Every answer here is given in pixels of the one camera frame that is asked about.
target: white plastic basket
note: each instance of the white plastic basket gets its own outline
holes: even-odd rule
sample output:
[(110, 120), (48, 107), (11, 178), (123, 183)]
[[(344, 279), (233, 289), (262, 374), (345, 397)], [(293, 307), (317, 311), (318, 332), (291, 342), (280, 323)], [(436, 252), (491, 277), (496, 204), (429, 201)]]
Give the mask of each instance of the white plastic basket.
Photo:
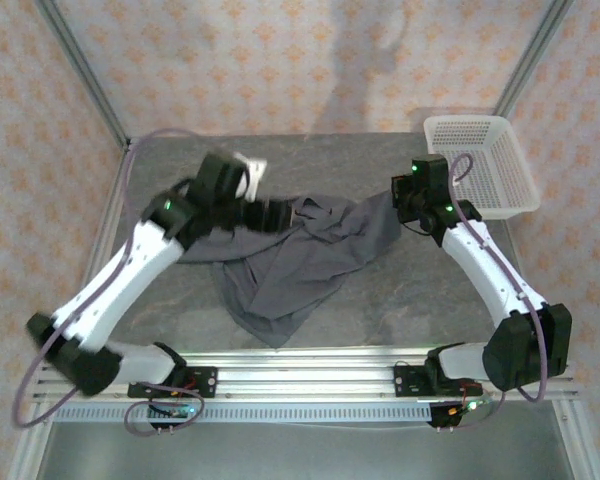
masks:
[[(461, 153), (474, 158), (473, 169), (455, 188), (486, 220), (504, 220), (540, 206), (531, 172), (509, 121), (491, 115), (443, 115), (424, 122), (429, 153), (449, 164)], [(458, 165), (463, 171), (464, 161)]]

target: patterned wallpaper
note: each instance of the patterned wallpaper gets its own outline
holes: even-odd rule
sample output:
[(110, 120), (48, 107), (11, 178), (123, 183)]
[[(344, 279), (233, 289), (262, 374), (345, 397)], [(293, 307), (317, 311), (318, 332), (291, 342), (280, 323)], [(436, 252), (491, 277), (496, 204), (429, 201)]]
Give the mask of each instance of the patterned wallpaper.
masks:
[(542, 207), (511, 220), (526, 271), (573, 313), (571, 358), (600, 449), (600, 0), (576, 0), (512, 123)]
[(32, 0), (0, 1), (0, 479), (25, 323), (78, 287), (120, 150)]
[(131, 136), (491, 112), (550, 0), (58, 0)]

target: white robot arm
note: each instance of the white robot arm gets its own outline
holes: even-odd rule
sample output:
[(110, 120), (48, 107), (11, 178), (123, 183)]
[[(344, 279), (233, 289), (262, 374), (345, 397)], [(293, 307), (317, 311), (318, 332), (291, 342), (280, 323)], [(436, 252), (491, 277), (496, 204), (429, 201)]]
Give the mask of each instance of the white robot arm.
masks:
[[(400, 369), (402, 376), (422, 380), (412, 382), (414, 392), (424, 388), (437, 395), (455, 395), (463, 385), (483, 381), (505, 392), (541, 380), (545, 362), (539, 345), (544, 343), (547, 377), (564, 373), (571, 334), (569, 311), (562, 304), (548, 304), (516, 272), (469, 201), (454, 198), (452, 202), (444, 157), (417, 157), (411, 170), (409, 175), (392, 178), (398, 219), (403, 224), (418, 220), (462, 267), (487, 305), (496, 331), (487, 343), (431, 350), (424, 367), (395, 369)], [(400, 389), (409, 396), (408, 388)]]
[[(195, 179), (185, 179), (152, 200), (127, 244), (82, 291), (53, 315), (38, 313), (29, 320), (29, 333), (42, 346), (71, 316), (76, 317), (46, 359), (81, 393), (95, 395), (111, 384), (162, 384), (174, 377), (178, 368), (184, 368), (180, 357), (166, 345), (136, 346), (107, 340), (149, 284), (212, 228), (242, 225), (267, 233), (290, 225), (288, 201), (256, 200), (265, 168), (264, 160), (209, 153)], [(180, 190), (185, 186), (188, 189), (183, 194)], [(92, 297), (95, 299), (85, 304)], [(178, 380), (171, 378), (170, 383), (174, 382)]]
[[(141, 347), (107, 340), (153, 279), (212, 228), (244, 225), (262, 232), (278, 232), (290, 225), (289, 202), (256, 200), (265, 166), (262, 161), (212, 153), (205, 158), (196, 179), (188, 182), (186, 194), (174, 187), (156, 196), (135, 226), (128, 240), (131, 245), (125, 245), (52, 316), (36, 314), (27, 324), (35, 341), (43, 345), (81, 306), (78, 318), (55, 342), (47, 360), (85, 395), (95, 395), (113, 383), (185, 386), (187, 367), (166, 345)], [(431, 350), (424, 366), (396, 368), (413, 370), (411, 373), (415, 372), (429, 391), (443, 396), (457, 395), (467, 381), (489, 380), (502, 391), (536, 382), (540, 378), (540, 355), (530, 315), (537, 313), (546, 340), (547, 374), (562, 374), (571, 331), (568, 310), (563, 305), (549, 305), (515, 272), (495, 246), (479, 213), (466, 200), (460, 201), (459, 207), (468, 222), (460, 221), (450, 203), (444, 157), (416, 158), (412, 171), (392, 179), (399, 221), (419, 220), (438, 246), (462, 267), (487, 305), (496, 332), (487, 343), (452, 344)], [(475, 232), (482, 243), (476, 241)], [(121, 262), (124, 267), (112, 277)], [(521, 290), (514, 288), (512, 279)], [(85, 308), (84, 299), (98, 290), (102, 294)], [(416, 387), (414, 392), (421, 392), (423, 385)]]

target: gray shirt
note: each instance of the gray shirt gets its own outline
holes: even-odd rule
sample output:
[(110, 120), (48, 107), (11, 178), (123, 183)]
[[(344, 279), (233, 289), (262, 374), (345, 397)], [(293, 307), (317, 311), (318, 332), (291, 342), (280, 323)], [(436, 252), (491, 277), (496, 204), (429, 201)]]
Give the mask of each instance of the gray shirt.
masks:
[(214, 230), (181, 263), (214, 263), (214, 277), (238, 325), (278, 348), (311, 312), (400, 237), (390, 192), (360, 203), (326, 195), (293, 201), (291, 228), (265, 235)]

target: purple cable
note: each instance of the purple cable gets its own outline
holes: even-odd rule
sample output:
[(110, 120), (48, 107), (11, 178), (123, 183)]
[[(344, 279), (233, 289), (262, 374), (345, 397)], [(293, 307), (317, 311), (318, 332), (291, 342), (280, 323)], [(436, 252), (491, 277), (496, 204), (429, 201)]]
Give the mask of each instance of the purple cable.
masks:
[[(102, 295), (102, 293), (107, 288), (109, 288), (109, 286), (115, 281), (115, 279), (118, 277), (118, 275), (120, 275), (120, 272), (124, 268), (124, 266), (127, 262), (127, 259), (129, 258), (129, 255), (131, 254), (131, 249), (133, 247), (133, 233), (134, 233), (134, 228), (135, 228), (135, 223), (136, 223), (135, 213), (133, 211), (133, 207), (131, 205), (131, 202), (130, 202), (130, 199), (128, 196), (128, 192), (127, 192), (127, 188), (129, 186), (129, 179), (131, 177), (131, 166), (133, 165), (135, 156), (136, 156), (138, 150), (140, 149), (140, 147), (145, 145), (152, 138), (155, 138), (160, 135), (169, 135), (169, 134), (177, 134), (177, 135), (183, 135), (183, 136), (188, 136), (188, 137), (204, 138), (204, 137), (201, 137), (200, 135), (198, 135), (197, 133), (191, 132), (189, 130), (185, 130), (185, 129), (181, 129), (181, 128), (164, 128), (161, 130), (156, 130), (155, 132), (151, 132), (150, 134), (142, 137), (138, 141), (138, 143), (134, 144), (129, 149), (127, 154), (125, 155), (123, 165), (122, 165), (122, 178), (124, 179), (123, 180), (124, 185), (122, 188), (122, 198), (123, 198), (123, 209), (125, 212), (126, 223), (127, 223), (128, 229), (129, 229), (129, 233), (128, 233), (127, 241), (124, 244), (124, 252), (122, 254), (122, 258), (120, 259), (120, 262), (118, 262), (118, 265), (116, 265), (116, 268), (113, 270), (113, 272), (111, 272), (111, 275), (109, 275), (109, 277), (107, 277), (107, 279), (102, 283), (102, 285), (100, 285), (88, 298), (86, 298), (69, 315), (69, 317), (67, 317), (67, 319), (51, 334), (51, 336), (49, 336), (47, 341), (42, 345), (42, 347), (40, 348), (40, 351), (37, 353), (37, 355), (34, 357), (33, 361), (31, 362), (31, 364), (27, 368), (24, 376), (22, 377), (22, 381), (20, 382), (20, 385), (18, 386), (18, 388), (16, 390), (15, 398), (13, 400), (13, 405), (11, 407), (11, 419), (16, 427), (30, 428), (30, 427), (33, 427), (34, 425), (37, 425), (37, 424), (43, 422), (44, 420), (49, 418), (51, 415), (53, 415), (56, 411), (58, 411), (58, 409), (60, 407), (62, 407), (62, 405), (64, 405), (71, 397), (73, 397), (73, 395), (75, 395), (77, 393), (78, 389), (76, 387), (72, 388), (71, 391), (69, 391), (69, 393), (67, 393), (64, 397), (62, 397), (58, 401), (58, 403), (56, 403), (54, 406), (49, 408), (49, 410), (47, 410), (45, 413), (43, 413), (42, 415), (40, 415), (37, 418), (34, 418), (31, 421), (27, 422), (20, 418), (20, 410), (22, 409), (22, 403), (24, 400), (26, 388), (31, 383), (31, 379), (35, 375), (37, 368), (43, 362), (45, 355), (49, 352), (53, 343), (60, 337), (60, 335), (62, 335), (64, 333), (64, 331), (67, 328), (69, 328), (69, 325), (71, 325), (75, 320), (77, 320), (80, 317), (80, 314), (82, 312), (84, 312), (89, 307), (89, 305), (91, 305), (95, 300), (97, 300), (98, 297), (100, 297), (100, 295)], [(176, 389), (169, 389), (169, 390), (170, 391), (179, 391)], [(191, 390), (185, 390), (183, 393), (195, 394), (194, 396), (198, 396), (199, 398), (202, 398)]]
[[(173, 433), (177, 430), (182, 430), (183, 428), (187, 428), (188, 426), (190, 426), (193, 422), (195, 422), (200, 415), (202, 415), (202, 412), (204, 411), (204, 398), (202, 398), (198, 392), (194, 391), (194, 390), (188, 390), (186, 388), (177, 388), (177, 387), (164, 387), (162, 385), (154, 385), (152, 383), (142, 383), (142, 385), (147, 386), (147, 387), (151, 387), (154, 388), (156, 390), (164, 390), (166, 392), (179, 392), (179, 393), (186, 393), (189, 394), (191, 396), (193, 396), (194, 398), (196, 398), (199, 402), (200, 402), (200, 409), (195, 413), (195, 415), (193, 415), (193, 417), (191, 417), (190, 419), (182, 422), (180, 425), (177, 425), (175, 427), (169, 427), (169, 432)], [(154, 435), (160, 435), (161, 433), (161, 429), (158, 430), (138, 430), (137, 428), (135, 428), (133, 426), (133, 424), (129, 421), (129, 416), (131, 415), (131, 411), (141, 405), (153, 405), (153, 406), (162, 406), (162, 407), (173, 407), (175, 404), (174, 402), (156, 402), (154, 400), (141, 400), (139, 402), (135, 402), (133, 405), (131, 405), (127, 411), (124, 414), (124, 428), (127, 429), (127, 432), (131, 433), (132, 435), (135, 435), (136, 437), (152, 437)]]
[(524, 293), (524, 290), (518, 283), (518, 280), (516, 280), (515, 276), (511, 272), (511, 270), (507, 267), (507, 265), (505, 265), (505, 263), (502, 261), (500, 256), (498, 256), (496, 254), (496, 252), (489, 245), (487, 245), (485, 243), (484, 239), (480, 236), (480, 234), (478, 232), (476, 232), (476, 230), (471, 226), (471, 224), (467, 220), (467, 217), (462, 212), (460, 205), (458, 204), (458, 199), (456, 197), (456, 193), (453, 188), (454, 187), (454, 173), (455, 173), (456, 169), (458, 168), (458, 164), (460, 163), (460, 161), (463, 158), (467, 158), (469, 160), (469, 166), (467, 167), (467, 170), (457, 178), (456, 181), (462, 180), (464, 177), (466, 177), (467, 174), (469, 173), (469, 171), (471, 170), (471, 168), (473, 167), (473, 156), (470, 153), (462, 153), (462, 154), (458, 155), (456, 157), (456, 159), (451, 163), (451, 167), (449, 169), (449, 194), (451, 195), (451, 203), (453, 204), (453, 208), (455, 208), (456, 212), (458, 213), (460, 220), (462, 220), (462, 223), (464, 224), (464, 226), (467, 228), (467, 230), (469, 230), (469, 233), (471, 233), (471, 235), (473, 236), (473, 238), (475, 238), (475, 240), (478, 242), (479, 245), (484, 246), (484, 249), (487, 251), (487, 253), (489, 253), (489, 255), (491, 256), (493, 261), (496, 262), (498, 267), (500, 267), (500, 270), (502, 270), (502, 273), (505, 274), (505, 276), (507, 277), (507, 279), (513, 286), (513, 289), (519, 295), (519, 298), (522, 299), (523, 303), (525, 304), (525, 306), (529, 310), (529, 313), (531, 314), (531, 319), (533, 320), (533, 325), (536, 329), (536, 334), (538, 337), (538, 349), (540, 350), (540, 386), (538, 388), (538, 396), (537, 397), (532, 397), (522, 387), (518, 387), (518, 391), (528, 401), (534, 402), (534, 403), (540, 402), (544, 399), (544, 395), (547, 390), (547, 377), (548, 377), (547, 347), (545, 344), (544, 332), (542, 331), (542, 325), (540, 323), (540, 318), (538, 317), (538, 313), (536, 312), (536, 309), (533, 307), (533, 304), (529, 300), (529, 297)]

